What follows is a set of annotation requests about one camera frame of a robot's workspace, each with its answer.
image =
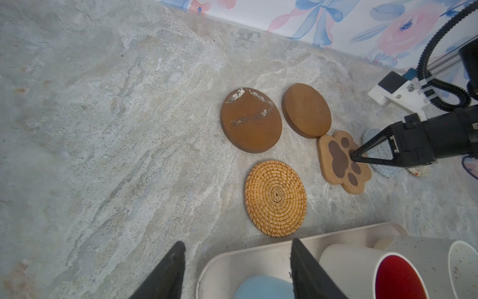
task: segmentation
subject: blue object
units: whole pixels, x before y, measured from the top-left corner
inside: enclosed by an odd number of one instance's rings
[[[292,283],[272,276],[246,279],[234,294],[234,299],[294,299]]]
[[[409,68],[408,71],[402,75],[402,77],[404,77],[408,81],[412,81],[413,78],[415,78],[416,76],[417,76],[417,70],[414,68]]]
[[[166,6],[174,6],[176,8],[186,10],[189,0],[161,0],[162,4]]]

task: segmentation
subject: paw-shaped cork coaster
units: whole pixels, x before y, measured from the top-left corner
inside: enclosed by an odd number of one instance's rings
[[[349,153],[358,149],[352,136],[339,131],[333,136],[323,135],[317,140],[320,169],[324,179],[332,185],[342,184],[350,194],[360,194],[365,182],[372,178],[372,171],[365,163],[355,163]]]

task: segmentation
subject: white mounting bracket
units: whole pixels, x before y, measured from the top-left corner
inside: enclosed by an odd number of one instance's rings
[[[417,113],[421,121],[426,121],[423,107],[430,104],[430,101],[418,83],[406,81],[394,93],[389,93],[381,86],[376,85],[368,95],[382,107],[392,102],[410,114]]]

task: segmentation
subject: worn wooden coaster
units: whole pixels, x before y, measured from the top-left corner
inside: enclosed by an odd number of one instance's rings
[[[271,237],[285,237],[302,224],[307,196],[297,173],[281,161],[256,164],[244,191],[247,213],[254,225]]]
[[[333,136],[324,135],[317,140],[322,176],[332,185],[342,184],[350,194],[362,193],[365,182],[372,178],[372,171],[367,164],[355,163],[350,159],[350,152],[358,148],[352,136],[345,131]]]
[[[284,93],[282,112],[290,127],[306,138],[324,135],[332,124],[332,115],[324,97],[302,83],[290,86]]]
[[[229,141],[248,153],[265,152],[281,137],[279,109],[255,89],[239,88],[229,93],[222,104],[220,119]]]

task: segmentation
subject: white tray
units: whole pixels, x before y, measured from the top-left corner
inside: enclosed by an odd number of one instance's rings
[[[332,244],[373,247],[381,238],[408,236],[401,225],[386,222],[301,239],[316,260]],[[258,246],[215,256],[204,267],[196,286],[196,299],[232,299],[240,284],[254,275],[269,275],[292,282],[292,241]]]

